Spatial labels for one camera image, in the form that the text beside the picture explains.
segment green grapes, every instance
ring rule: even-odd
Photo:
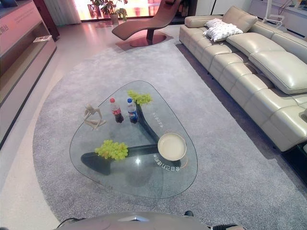
[[[112,140],[104,140],[101,147],[95,149],[95,153],[105,159],[122,160],[128,156],[128,146],[124,142],[119,144],[118,142],[113,143]]]
[[[128,90],[128,95],[133,99],[133,101],[139,105],[147,104],[151,102],[153,99],[149,93],[139,94],[133,90]]]

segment sofa armrest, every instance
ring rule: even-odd
[[[206,16],[190,16],[184,20],[185,25],[188,28],[204,27],[205,23],[214,18],[222,18],[221,15],[206,15]]]

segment gray carpet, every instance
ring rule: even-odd
[[[177,43],[171,39],[127,51],[114,46],[83,61],[52,90],[35,127],[33,157],[53,213],[63,220],[122,211],[182,215],[192,210],[209,225],[236,222],[249,230],[306,230],[306,187],[270,140]],[[194,183],[172,198],[110,190],[77,172],[70,160],[70,142],[83,121],[84,105],[99,105],[135,80],[160,92],[197,152]]]

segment bottle label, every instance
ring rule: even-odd
[[[136,117],[136,112],[128,112],[130,118],[135,118]]]
[[[121,110],[120,110],[120,108],[118,108],[118,110],[112,110],[112,113],[114,115],[118,115],[118,114],[121,114]]]

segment curtain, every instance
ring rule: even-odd
[[[74,0],[44,0],[56,25],[81,23]]]

